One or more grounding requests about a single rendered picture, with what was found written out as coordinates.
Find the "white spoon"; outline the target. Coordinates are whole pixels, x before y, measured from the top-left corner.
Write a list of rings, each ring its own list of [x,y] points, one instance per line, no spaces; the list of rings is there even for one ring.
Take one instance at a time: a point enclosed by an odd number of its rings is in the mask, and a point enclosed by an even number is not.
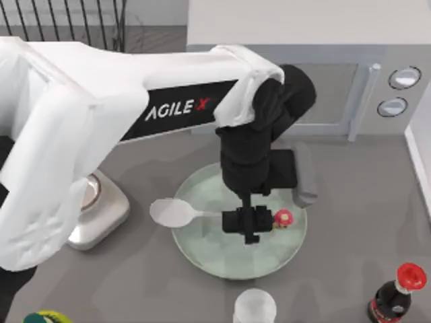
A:
[[[176,229],[187,226],[197,218],[221,218],[221,212],[194,209],[188,202],[181,199],[157,199],[150,205],[150,217],[158,225]]]

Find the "pale green glass plate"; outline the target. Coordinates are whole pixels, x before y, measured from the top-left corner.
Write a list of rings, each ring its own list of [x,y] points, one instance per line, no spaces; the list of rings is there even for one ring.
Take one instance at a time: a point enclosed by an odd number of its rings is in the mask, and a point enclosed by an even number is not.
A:
[[[224,185],[218,163],[193,172],[175,197],[196,210],[211,212],[231,211],[241,205],[240,199]],[[242,235],[223,232],[221,217],[200,217],[172,230],[178,249],[196,267],[223,279],[256,279],[278,271],[302,246],[307,212],[294,204],[288,189],[273,190],[269,196],[255,195],[252,204],[265,205],[272,212],[286,209],[294,221],[285,229],[261,234],[259,243],[246,245]]]

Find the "red mushroom toy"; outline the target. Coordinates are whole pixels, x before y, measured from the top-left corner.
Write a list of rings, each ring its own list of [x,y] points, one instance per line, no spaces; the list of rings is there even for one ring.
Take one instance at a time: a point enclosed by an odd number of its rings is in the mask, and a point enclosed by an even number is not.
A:
[[[273,227],[276,229],[285,229],[294,222],[293,214],[287,209],[280,209],[273,216]]]

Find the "pale grey rounded box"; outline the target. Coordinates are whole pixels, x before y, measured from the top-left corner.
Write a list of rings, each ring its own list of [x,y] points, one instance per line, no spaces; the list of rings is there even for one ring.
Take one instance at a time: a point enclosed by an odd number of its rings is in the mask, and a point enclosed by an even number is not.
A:
[[[296,206],[305,209],[314,204],[318,197],[316,171],[312,153],[307,145],[297,142],[292,151],[296,167],[297,185],[292,196]]]

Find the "translucent white cup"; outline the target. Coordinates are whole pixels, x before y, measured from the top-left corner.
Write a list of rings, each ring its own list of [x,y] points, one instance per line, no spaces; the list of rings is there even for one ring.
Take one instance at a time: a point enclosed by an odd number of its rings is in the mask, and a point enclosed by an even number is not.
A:
[[[232,323],[275,323],[277,305],[262,289],[247,289],[234,302]]]

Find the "microwave oven door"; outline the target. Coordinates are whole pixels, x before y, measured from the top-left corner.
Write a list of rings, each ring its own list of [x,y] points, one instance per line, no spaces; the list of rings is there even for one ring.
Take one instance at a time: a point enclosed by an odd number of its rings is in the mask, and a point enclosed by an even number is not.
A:
[[[295,65],[312,80],[317,91],[315,105],[285,136],[346,135],[369,80],[371,62],[350,56],[283,55],[267,53],[267,59]]]

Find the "white kitchen scale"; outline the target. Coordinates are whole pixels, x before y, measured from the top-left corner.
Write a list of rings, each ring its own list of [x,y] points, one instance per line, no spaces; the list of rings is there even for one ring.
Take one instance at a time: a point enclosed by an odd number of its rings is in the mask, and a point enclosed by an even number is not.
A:
[[[89,250],[123,224],[130,203],[123,191],[100,170],[88,176],[81,215],[67,244],[76,250]]]

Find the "dark bottle with red cap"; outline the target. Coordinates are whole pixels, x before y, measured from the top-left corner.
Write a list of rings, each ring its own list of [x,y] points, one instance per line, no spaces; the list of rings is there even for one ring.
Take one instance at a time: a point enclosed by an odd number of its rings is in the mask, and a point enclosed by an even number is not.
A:
[[[425,270],[406,262],[396,270],[395,279],[384,283],[368,303],[368,318],[372,323],[401,323],[411,307],[412,293],[427,284]]]

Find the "pale microwave oven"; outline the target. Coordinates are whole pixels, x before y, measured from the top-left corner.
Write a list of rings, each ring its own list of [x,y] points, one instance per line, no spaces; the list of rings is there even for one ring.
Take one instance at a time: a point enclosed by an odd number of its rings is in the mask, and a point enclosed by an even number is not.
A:
[[[399,135],[431,80],[431,0],[190,0],[187,49],[243,44],[266,57],[358,57],[381,65],[358,135]],[[408,66],[422,72],[411,88],[390,87],[389,76]],[[404,98],[393,118],[376,111]]]

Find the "grey microwave knob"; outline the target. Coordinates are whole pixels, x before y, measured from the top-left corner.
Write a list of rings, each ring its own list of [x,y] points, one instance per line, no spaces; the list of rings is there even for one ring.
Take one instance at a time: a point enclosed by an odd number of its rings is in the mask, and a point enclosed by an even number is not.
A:
[[[403,114],[408,107],[408,103],[404,98],[393,98],[390,100],[382,101],[376,111],[381,117],[393,118]]]
[[[409,89],[413,87],[421,77],[422,72],[417,67],[408,66],[392,72],[389,76],[388,83],[393,89]]]

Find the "black metal railing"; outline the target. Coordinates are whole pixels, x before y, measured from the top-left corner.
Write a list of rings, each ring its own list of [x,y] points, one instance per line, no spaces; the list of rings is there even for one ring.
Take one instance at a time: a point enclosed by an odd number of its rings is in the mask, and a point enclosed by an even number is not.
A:
[[[127,0],[0,0],[0,36],[125,52]]]

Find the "green and yellow can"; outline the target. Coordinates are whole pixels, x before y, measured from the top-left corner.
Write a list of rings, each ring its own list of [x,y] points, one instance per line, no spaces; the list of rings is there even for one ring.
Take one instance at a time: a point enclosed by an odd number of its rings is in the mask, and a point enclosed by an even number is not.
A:
[[[61,312],[40,310],[28,314],[22,323],[73,323],[73,320]]]

